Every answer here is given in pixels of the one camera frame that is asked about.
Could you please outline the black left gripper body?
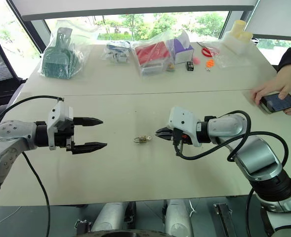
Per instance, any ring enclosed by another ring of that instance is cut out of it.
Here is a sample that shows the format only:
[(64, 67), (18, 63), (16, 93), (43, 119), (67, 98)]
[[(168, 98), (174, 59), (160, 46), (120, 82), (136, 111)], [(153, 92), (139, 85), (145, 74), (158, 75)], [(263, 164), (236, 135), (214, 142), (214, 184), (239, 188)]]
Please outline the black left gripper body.
[(66, 151), (72, 151), (74, 146), (74, 123), (68, 119), (55, 119), (54, 128), (54, 146), (53, 150), (57, 147), (65, 148)]

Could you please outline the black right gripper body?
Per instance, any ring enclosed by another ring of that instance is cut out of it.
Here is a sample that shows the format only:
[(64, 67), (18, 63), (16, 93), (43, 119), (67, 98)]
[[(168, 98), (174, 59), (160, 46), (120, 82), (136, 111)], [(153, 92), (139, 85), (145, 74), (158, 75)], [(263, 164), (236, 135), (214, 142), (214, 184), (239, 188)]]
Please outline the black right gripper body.
[(172, 141), (174, 146), (178, 146), (180, 143), (192, 145), (192, 140), (189, 135), (185, 134), (182, 130), (174, 128), (172, 132)]

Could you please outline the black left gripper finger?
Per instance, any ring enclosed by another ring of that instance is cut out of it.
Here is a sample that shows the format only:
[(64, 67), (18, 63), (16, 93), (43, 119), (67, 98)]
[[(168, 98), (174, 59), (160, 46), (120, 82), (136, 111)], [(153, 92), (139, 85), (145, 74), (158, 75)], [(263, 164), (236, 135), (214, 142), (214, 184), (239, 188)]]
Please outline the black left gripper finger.
[(73, 155), (92, 153), (107, 146), (107, 143), (89, 142), (83, 145), (72, 145), (71, 152)]
[(74, 117), (73, 118), (73, 125), (77, 126), (96, 126), (102, 124), (103, 121), (97, 118), (89, 118), (89, 117)]

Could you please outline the person's right hand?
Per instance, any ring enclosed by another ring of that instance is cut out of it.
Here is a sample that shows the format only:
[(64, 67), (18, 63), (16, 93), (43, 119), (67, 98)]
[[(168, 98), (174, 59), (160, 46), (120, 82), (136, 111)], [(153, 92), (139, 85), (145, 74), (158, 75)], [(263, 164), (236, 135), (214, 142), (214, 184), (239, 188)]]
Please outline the person's right hand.
[(251, 99), (258, 105), (262, 97), (276, 91), (279, 99), (284, 99), (291, 92), (291, 65), (282, 67), (273, 79), (252, 89)]

